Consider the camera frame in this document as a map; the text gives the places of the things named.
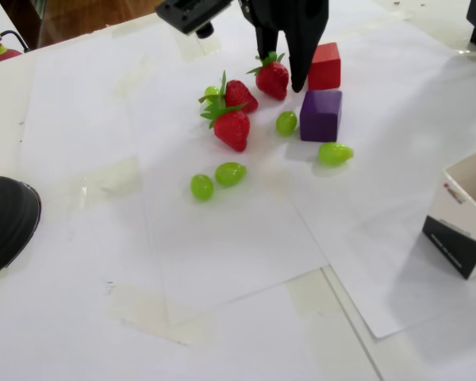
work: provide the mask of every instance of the purple cube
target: purple cube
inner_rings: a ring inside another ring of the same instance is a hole
[[[300,112],[304,141],[336,141],[339,132],[342,91],[308,90]]]

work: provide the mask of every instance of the red strawberry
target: red strawberry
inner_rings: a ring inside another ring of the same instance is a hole
[[[229,81],[225,88],[226,107],[243,104],[245,104],[245,107],[241,110],[245,113],[251,113],[258,107],[257,101],[241,81]]]
[[[250,70],[248,73],[255,73],[255,84],[265,94],[272,98],[283,101],[287,95],[287,85],[289,84],[289,72],[286,67],[280,63],[284,54],[277,57],[276,52],[270,52],[268,57],[261,60],[262,67]]]
[[[247,136],[251,122],[243,111],[231,111],[215,121],[215,136],[235,151],[243,152],[247,147]]]
[[[221,94],[224,93],[224,88],[225,72],[222,78]],[[242,110],[245,108],[245,104],[241,103],[238,106],[226,107],[225,99],[222,95],[205,96],[200,98],[199,102],[203,103],[206,99],[210,99],[212,102],[205,108],[205,112],[201,116],[212,121],[209,127],[215,127],[213,131],[216,137],[224,141],[235,151],[243,152],[247,147],[247,136],[251,128],[251,122],[248,120],[247,114]]]

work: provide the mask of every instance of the red block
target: red block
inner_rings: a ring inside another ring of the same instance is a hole
[[[309,70],[309,90],[340,87],[340,54],[335,42],[319,45]]]

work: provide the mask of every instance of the grape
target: grape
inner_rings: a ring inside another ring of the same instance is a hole
[[[319,147],[319,160],[327,165],[341,165],[354,155],[352,148],[336,142],[324,143]]]
[[[206,90],[205,90],[205,96],[219,95],[220,93],[221,93],[221,91],[218,89],[218,87],[215,87],[215,86],[206,87]],[[206,99],[206,101],[208,102],[208,104],[210,104],[212,102],[209,99]]]
[[[238,163],[224,163],[215,171],[215,179],[221,185],[230,187],[237,184],[247,173],[247,168]]]
[[[284,111],[277,119],[277,132],[283,137],[292,135],[298,120],[293,111]]]
[[[190,181],[190,190],[198,200],[208,200],[213,194],[213,182],[207,175],[199,173]]]

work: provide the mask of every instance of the wooden floor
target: wooden floor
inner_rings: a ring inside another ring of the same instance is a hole
[[[39,48],[155,12],[162,0],[47,0]]]

